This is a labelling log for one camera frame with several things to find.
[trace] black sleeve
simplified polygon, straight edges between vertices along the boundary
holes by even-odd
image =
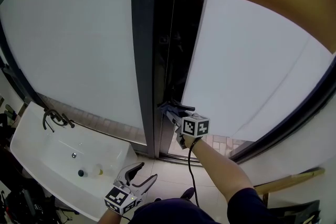
[[[229,201],[227,217],[230,224],[282,224],[273,216],[252,188],[238,191]]]

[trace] sink basin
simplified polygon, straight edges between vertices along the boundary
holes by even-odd
[[[12,138],[12,154],[55,197],[98,221],[118,172],[137,162],[134,150],[126,141],[77,124],[73,129],[57,126],[50,117],[47,122],[55,132],[48,125],[44,130],[43,115],[42,107],[29,104]]]

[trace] forearm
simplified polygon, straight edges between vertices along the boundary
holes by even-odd
[[[119,224],[121,221],[121,215],[116,212],[107,209],[105,214],[98,221],[98,224]]]
[[[215,151],[203,140],[195,144],[193,153],[227,201],[239,190],[253,188],[247,175],[236,163]]]

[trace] tiled floor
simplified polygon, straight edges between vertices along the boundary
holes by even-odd
[[[237,147],[242,145],[243,140],[233,139],[230,137],[219,136],[219,135],[207,135],[202,138],[216,151],[221,153],[224,156],[228,156],[232,150],[235,150]],[[168,151],[169,154],[177,155],[177,156],[188,156],[188,151],[182,150],[178,142],[176,141],[176,133],[173,135],[172,142],[170,144],[170,148]]]
[[[139,184],[145,181],[148,177],[158,174],[158,179],[150,188],[145,197],[145,202],[152,202],[156,197],[162,199],[180,197],[181,194],[188,188],[192,187],[192,179],[188,170],[188,166],[181,164],[171,164],[158,160],[152,160],[139,156],[139,162],[145,162],[145,166],[138,172],[133,182]],[[215,221],[219,223],[229,223],[226,216],[227,203],[224,196],[218,191],[214,183],[202,167],[192,167],[198,201],[200,207],[207,212]],[[135,209],[131,209],[125,214],[126,217],[132,218]],[[72,224],[94,224],[95,222],[80,215],[75,216],[71,213],[66,213],[73,218]]]
[[[60,114],[64,113],[69,119],[79,124],[99,132],[146,145],[146,138],[143,129],[128,126],[109,119],[104,119],[83,110],[73,108],[72,106],[56,101],[45,95],[39,95],[50,108],[56,109]]]

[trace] hand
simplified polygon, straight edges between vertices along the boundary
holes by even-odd
[[[187,148],[190,148],[191,144],[194,142],[195,138],[188,136],[188,135],[183,135],[184,138],[184,144]]]

